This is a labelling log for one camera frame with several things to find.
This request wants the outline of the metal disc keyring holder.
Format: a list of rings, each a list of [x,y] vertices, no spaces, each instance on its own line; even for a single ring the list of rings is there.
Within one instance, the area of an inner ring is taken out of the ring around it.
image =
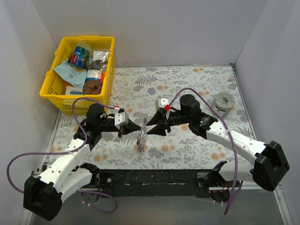
[[[148,135],[147,132],[148,132],[147,119],[144,118],[141,130],[138,132],[138,136],[137,136],[136,145],[137,145],[138,152],[144,151],[144,147],[145,147],[145,143],[146,143],[146,139],[147,139],[147,135]]]

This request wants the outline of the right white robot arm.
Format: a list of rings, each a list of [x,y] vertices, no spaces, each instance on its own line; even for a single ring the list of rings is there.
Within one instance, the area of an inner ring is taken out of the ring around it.
[[[290,166],[281,145],[256,141],[235,131],[229,131],[222,122],[201,111],[200,103],[193,95],[180,97],[180,109],[171,108],[166,98],[155,102],[156,113],[147,123],[154,126],[149,135],[165,136],[172,126],[187,124],[196,136],[218,143],[246,159],[247,163],[235,166],[227,161],[219,162],[198,181],[208,187],[220,187],[233,180],[254,182],[267,191],[274,191],[289,171]]]

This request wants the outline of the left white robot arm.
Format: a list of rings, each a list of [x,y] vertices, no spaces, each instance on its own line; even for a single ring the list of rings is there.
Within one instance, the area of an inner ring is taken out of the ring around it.
[[[79,165],[79,162],[96,146],[103,132],[116,132],[122,137],[139,130],[141,127],[131,121],[123,109],[115,107],[113,114],[107,115],[102,105],[92,104],[67,149],[45,171],[26,180],[24,208],[50,221],[77,190],[111,187],[108,180],[113,176],[102,174],[93,164]]]

